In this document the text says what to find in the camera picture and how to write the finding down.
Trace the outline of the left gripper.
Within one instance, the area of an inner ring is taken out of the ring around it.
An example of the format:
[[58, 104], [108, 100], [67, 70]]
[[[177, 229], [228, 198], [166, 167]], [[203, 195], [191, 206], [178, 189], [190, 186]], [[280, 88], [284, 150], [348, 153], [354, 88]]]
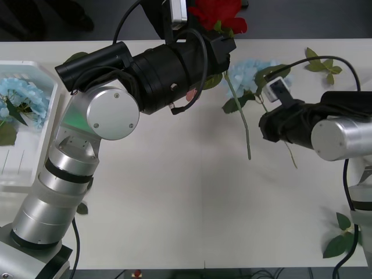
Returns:
[[219, 74], [226, 71], [230, 65], [230, 53], [236, 49], [235, 40], [214, 30], [206, 31], [203, 39], [211, 65], [210, 72]]

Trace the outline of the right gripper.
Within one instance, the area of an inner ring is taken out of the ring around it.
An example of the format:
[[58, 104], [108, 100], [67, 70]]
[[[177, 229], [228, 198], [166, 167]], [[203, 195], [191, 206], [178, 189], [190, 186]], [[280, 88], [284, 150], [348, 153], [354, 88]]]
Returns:
[[259, 120], [259, 128], [263, 139], [270, 142], [287, 141], [285, 135], [279, 131], [280, 124], [283, 124], [287, 118], [287, 110], [282, 106], [266, 112]]

